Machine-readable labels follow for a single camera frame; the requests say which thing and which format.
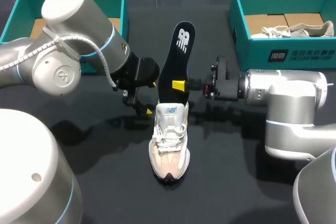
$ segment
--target sneaker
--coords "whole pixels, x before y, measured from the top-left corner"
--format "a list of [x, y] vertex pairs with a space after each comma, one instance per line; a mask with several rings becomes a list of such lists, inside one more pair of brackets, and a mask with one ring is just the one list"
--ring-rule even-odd
[[299, 23], [295, 26], [263, 27], [261, 34], [251, 35], [252, 39], [268, 38], [308, 38], [308, 37], [333, 37], [334, 25], [331, 21], [325, 22], [322, 26], [310, 26]]
[[165, 181], [183, 176], [188, 168], [187, 149], [188, 103], [159, 103], [156, 106], [153, 138], [149, 157], [155, 174]]

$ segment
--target shoe box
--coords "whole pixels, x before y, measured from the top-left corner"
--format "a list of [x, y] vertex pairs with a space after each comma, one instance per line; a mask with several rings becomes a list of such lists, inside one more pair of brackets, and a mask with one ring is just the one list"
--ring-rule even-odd
[[336, 68], [336, 37], [250, 37], [262, 33], [263, 27], [323, 25], [329, 20], [336, 24], [335, 3], [336, 0], [231, 0], [229, 22], [241, 70]]
[[[0, 37], [0, 44], [30, 37], [37, 38], [46, 22], [42, 19], [41, 8], [45, 0], [16, 0]], [[120, 35], [127, 40], [129, 18], [126, 0], [94, 0], [105, 13]], [[82, 73], [95, 73], [94, 68], [80, 59]]]

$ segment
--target robotic arm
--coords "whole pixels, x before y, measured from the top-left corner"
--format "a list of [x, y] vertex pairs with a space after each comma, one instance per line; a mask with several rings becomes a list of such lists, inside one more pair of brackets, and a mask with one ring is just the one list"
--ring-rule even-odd
[[202, 82], [173, 81], [173, 88], [201, 90], [206, 98], [268, 107], [266, 152], [274, 157], [311, 161], [336, 146], [336, 124], [315, 126], [314, 111], [327, 98], [324, 74], [300, 70], [248, 70], [229, 79], [226, 59], [217, 58], [213, 74]]
[[41, 14], [47, 25], [37, 39], [0, 46], [0, 88], [25, 83], [67, 94], [79, 82], [84, 57], [114, 91], [124, 90], [123, 103], [137, 114], [150, 113], [135, 95], [138, 87], [155, 86], [158, 64], [138, 58], [93, 0], [45, 0]]

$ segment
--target shoe insole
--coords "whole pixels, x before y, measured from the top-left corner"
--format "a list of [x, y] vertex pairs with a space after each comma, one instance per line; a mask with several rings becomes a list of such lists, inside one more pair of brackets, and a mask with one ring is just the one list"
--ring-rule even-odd
[[175, 27], [169, 53], [158, 81], [160, 103], [182, 103], [186, 105], [188, 92], [175, 90], [173, 80], [187, 81], [187, 65], [195, 40], [195, 27], [190, 22], [180, 22]]

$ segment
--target white shoelace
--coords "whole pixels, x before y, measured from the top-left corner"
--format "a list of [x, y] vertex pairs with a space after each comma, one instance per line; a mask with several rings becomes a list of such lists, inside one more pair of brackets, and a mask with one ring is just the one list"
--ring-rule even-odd
[[290, 32], [288, 30], [278, 30], [279, 28], [288, 29], [288, 26], [276, 26], [276, 27], [263, 27], [264, 34], [268, 34], [269, 38], [282, 38], [290, 37]]
[[[182, 124], [181, 131], [177, 129], [166, 129], [164, 132], [161, 131], [159, 125], [156, 126], [157, 134], [153, 135], [153, 138], [156, 140], [158, 146], [159, 154], [168, 153], [168, 152], [179, 152], [181, 150], [180, 146], [177, 146], [180, 143], [180, 140], [184, 137], [186, 132], [186, 125]], [[168, 132], [173, 132], [176, 136], [167, 136]]]

